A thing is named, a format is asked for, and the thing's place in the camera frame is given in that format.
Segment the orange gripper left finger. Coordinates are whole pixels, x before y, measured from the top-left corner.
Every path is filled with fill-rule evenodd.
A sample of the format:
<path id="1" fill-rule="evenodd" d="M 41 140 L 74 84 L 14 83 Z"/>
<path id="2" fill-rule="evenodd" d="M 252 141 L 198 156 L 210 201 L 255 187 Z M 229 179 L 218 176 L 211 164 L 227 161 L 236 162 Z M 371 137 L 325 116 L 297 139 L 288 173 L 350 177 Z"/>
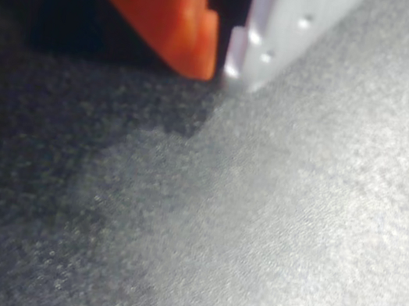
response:
<path id="1" fill-rule="evenodd" d="M 146 44 L 179 75 L 210 80 L 219 15 L 208 0 L 109 0 Z"/>

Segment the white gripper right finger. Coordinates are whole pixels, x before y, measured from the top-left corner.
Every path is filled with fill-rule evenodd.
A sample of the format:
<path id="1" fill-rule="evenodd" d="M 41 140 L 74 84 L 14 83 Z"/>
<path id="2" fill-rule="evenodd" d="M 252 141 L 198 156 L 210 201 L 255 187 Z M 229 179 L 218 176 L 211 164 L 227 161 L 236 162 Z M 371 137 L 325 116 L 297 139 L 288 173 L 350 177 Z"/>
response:
<path id="1" fill-rule="evenodd" d="M 222 78 L 256 91 L 299 59 L 364 0 L 251 0 L 232 29 Z"/>

